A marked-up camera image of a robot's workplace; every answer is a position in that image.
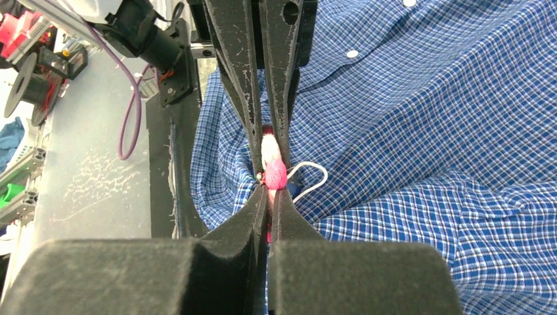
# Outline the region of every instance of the black cable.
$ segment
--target black cable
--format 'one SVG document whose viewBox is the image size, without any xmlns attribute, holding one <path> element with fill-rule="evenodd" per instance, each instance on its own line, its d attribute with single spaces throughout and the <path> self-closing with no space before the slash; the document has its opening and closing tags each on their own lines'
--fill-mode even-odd
<svg viewBox="0 0 557 315">
<path fill-rule="evenodd" d="M 159 19 L 163 22 L 172 23 L 172 22 L 176 21 L 177 19 L 179 19 L 180 16 L 182 16 L 182 13 L 184 12 L 185 7 L 186 7 L 186 5 L 184 4 L 184 2 L 178 2 L 178 4 L 176 4 L 176 6 L 174 7 L 174 11 L 172 12 L 171 20 L 165 19 L 162 15 L 160 15 L 159 12 L 155 11 L 155 14 L 156 14 L 157 19 Z"/>
</svg>

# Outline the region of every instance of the green object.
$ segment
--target green object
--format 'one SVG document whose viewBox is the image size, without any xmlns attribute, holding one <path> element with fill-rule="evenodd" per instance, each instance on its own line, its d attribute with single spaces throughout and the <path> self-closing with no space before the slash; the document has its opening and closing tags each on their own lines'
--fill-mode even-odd
<svg viewBox="0 0 557 315">
<path fill-rule="evenodd" d="M 4 206 L 10 203 L 10 201 L 23 190 L 25 190 L 25 186 L 23 185 L 8 184 L 8 192 L 0 197 L 0 208 L 4 208 Z"/>
</svg>

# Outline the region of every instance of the shirt button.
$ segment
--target shirt button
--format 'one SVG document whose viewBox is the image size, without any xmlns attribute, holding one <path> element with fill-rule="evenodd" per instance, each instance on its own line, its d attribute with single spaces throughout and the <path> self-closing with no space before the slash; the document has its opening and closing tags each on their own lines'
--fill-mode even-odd
<svg viewBox="0 0 557 315">
<path fill-rule="evenodd" d="M 356 58 L 358 57 L 359 52 L 358 51 L 349 51 L 346 53 L 346 56 L 348 58 Z"/>
<path fill-rule="evenodd" d="M 413 6 L 416 5 L 416 0 L 403 0 L 403 1 L 402 1 L 402 4 L 403 4 L 405 7 L 410 8 L 410 7 L 413 7 Z"/>
</svg>

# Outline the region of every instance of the blue plaid shirt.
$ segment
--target blue plaid shirt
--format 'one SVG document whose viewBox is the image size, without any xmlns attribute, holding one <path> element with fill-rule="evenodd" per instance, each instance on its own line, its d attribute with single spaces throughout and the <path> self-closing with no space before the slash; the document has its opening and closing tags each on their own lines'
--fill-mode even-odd
<svg viewBox="0 0 557 315">
<path fill-rule="evenodd" d="M 557 314 L 556 13 L 555 0 L 321 0 L 290 148 L 330 177 L 300 213 L 333 241 L 434 246 L 467 314 Z M 191 178 L 211 229 L 256 184 L 219 80 Z"/>
</svg>

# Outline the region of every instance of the white string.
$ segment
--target white string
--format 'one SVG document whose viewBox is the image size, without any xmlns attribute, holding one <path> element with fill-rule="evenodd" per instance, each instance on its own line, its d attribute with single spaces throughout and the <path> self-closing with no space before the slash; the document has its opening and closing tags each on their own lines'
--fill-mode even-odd
<svg viewBox="0 0 557 315">
<path fill-rule="evenodd" d="M 294 175 L 298 171 L 298 169 L 300 169 L 300 167 L 302 167 L 302 166 L 312 166 L 312 167 L 315 167 L 316 169 L 319 169 L 320 171 L 323 172 L 323 179 L 320 182 L 318 182 L 317 184 L 313 185 L 312 187 L 310 187 L 310 188 L 304 190 L 303 192 L 301 192 L 300 195 L 298 195 L 296 198 L 294 198 L 294 200 L 293 200 L 294 203 L 299 201 L 302 197 L 309 194 L 310 192 L 312 192 L 312 191 L 318 189 L 319 187 L 323 186 L 323 184 L 327 181 L 327 178 L 329 177 L 329 173 L 327 172 L 327 170 L 323 166 L 321 166 L 317 163 L 305 161 L 305 162 L 300 162 L 299 164 L 297 164 L 292 169 L 290 174 L 288 174 L 287 178 L 290 179 L 290 177 L 292 177 L 292 175 Z"/>
</svg>

